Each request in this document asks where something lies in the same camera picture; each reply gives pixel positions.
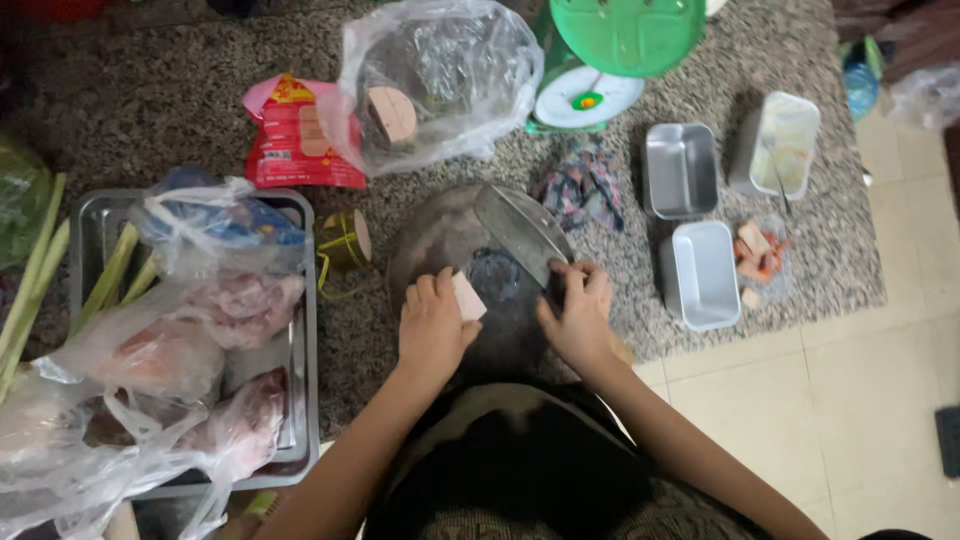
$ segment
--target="tiled floor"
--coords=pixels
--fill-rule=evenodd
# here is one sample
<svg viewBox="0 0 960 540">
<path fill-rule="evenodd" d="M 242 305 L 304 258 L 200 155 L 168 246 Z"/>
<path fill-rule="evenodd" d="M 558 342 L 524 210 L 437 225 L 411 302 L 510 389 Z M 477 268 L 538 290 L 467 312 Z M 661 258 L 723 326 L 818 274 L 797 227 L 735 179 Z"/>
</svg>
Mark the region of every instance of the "tiled floor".
<svg viewBox="0 0 960 540">
<path fill-rule="evenodd" d="M 960 404 L 960 227 L 939 135 L 857 126 L 888 305 L 637 366 L 831 538 L 960 539 L 933 411 Z"/>
</svg>

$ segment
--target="cloth rag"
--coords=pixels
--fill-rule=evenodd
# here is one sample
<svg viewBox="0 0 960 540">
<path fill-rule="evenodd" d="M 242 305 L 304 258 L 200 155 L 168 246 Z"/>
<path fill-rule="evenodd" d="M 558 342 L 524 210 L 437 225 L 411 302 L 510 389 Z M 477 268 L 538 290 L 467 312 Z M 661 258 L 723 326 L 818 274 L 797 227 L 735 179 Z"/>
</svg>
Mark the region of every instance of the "cloth rag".
<svg viewBox="0 0 960 540">
<path fill-rule="evenodd" d="M 623 168 L 622 161 L 604 149 L 601 137 L 570 139 L 564 157 L 544 167 L 530 194 L 557 218 L 564 232 L 582 227 L 590 218 L 622 232 L 616 184 Z"/>
</svg>

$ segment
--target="red package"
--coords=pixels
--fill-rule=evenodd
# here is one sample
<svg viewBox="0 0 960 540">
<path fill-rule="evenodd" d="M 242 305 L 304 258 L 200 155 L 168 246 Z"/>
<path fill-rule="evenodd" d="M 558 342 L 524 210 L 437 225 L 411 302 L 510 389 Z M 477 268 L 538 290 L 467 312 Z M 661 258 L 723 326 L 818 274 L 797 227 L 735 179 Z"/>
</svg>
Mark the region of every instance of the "red package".
<svg viewBox="0 0 960 540">
<path fill-rule="evenodd" d="M 248 180 L 257 187 L 367 187 L 367 177 L 334 152 L 317 120 L 317 99 L 336 87 L 284 73 L 244 95 L 244 107 L 258 128 L 247 155 Z M 354 131 L 359 138 L 359 128 Z"/>
</svg>

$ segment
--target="speckled stone surface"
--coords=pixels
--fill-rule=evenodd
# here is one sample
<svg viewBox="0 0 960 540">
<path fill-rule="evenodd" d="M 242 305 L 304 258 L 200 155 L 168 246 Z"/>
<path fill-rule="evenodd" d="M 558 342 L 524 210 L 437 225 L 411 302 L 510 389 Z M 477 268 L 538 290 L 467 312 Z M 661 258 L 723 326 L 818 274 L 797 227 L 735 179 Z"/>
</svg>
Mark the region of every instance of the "speckled stone surface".
<svg viewBox="0 0 960 540">
<path fill-rule="evenodd" d="M 242 174 L 255 133 L 240 104 L 244 91 L 284 70 L 335 80 L 340 24 L 374 7 L 366 1 L 289 0 L 272 3 L 261 16 L 236 19 L 221 18 L 194 0 L 156 1 L 145 12 L 124 6 L 85 25 L 25 31 L 30 90 L 7 127 L 70 172 L 64 214 L 88 190 L 144 187 L 183 163 Z M 640 101 L 603 133 L 633 168 L 632 179 L 620 186 L 626 231 L 590 224 L 570 239 L 581 258 L 610 270 L 618 291 L 612 325 L 641 361 L 885 302 L 835 44 L 829 0 L 735 0 L 711 19 L 683 64 L 648 81 Z M 657 246 L 679 223 L 642 213 L 639 145 L 654 124 L 703 122 L 716 134 L 725 173 L 740 122 L 774 89 L 812 100 L 823 115 L 809 190 L 793 205 L 795 290 L 779 304 L 745 311 L 732 328 L 694 333 L 663 307 Z M 437 163 L 372 179 L 365 191 L 303 192 L 318 213 L 363 210 L 378 257 L 370 279 L 382 285 L 392 242 L 417 204 L 463 183 L 525 189 L 562 151 L 563 141 L 563 135 L 517 130 L 497 142 L 489 162 Z M 728 189 L 725 179 L 718 182 L 720 204 L 708 219 L 733 225 L 780 209 L 776 198 L 747 197 Z M 57 346 L 65 335 L 65 271 L 60 277 L 39 317 L 33 354 Z M 396 334 L 382 286 L 349 301 L 321 303 L 318 321 L 322 430 L 331 438 L 389 373 Z"/>
</svg>

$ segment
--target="hand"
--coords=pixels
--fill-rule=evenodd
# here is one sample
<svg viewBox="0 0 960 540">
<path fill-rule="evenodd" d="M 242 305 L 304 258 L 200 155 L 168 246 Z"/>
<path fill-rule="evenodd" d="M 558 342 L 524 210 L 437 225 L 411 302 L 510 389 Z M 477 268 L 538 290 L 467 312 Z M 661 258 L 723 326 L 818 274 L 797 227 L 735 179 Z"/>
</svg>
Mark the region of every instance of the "hand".
<svg viewBox="0 0 960 540">
<path fill-rule="evenodd" d="M 560 320 L 554 317 L 545 298 L 537 298 L 537 320 L 550 346 L 581 378 L 611 359 L 619 361 L 607 336 L 613 298 L 607 273 L 587 260 L 573 264 L 552 261 L 550 269 L 562 274 L 566 282 L 564 313 Z"/>
<path fill-rule="evenodd" d="M 400 312 L 400 359 L 397 370 L 418 380 L 446 384 L 464 351 L 483 328 L 480 321 L 462 322 L 453 295 L 453 269 L 420 276 L 407 287 L 407 303 Z"/>
</svg>

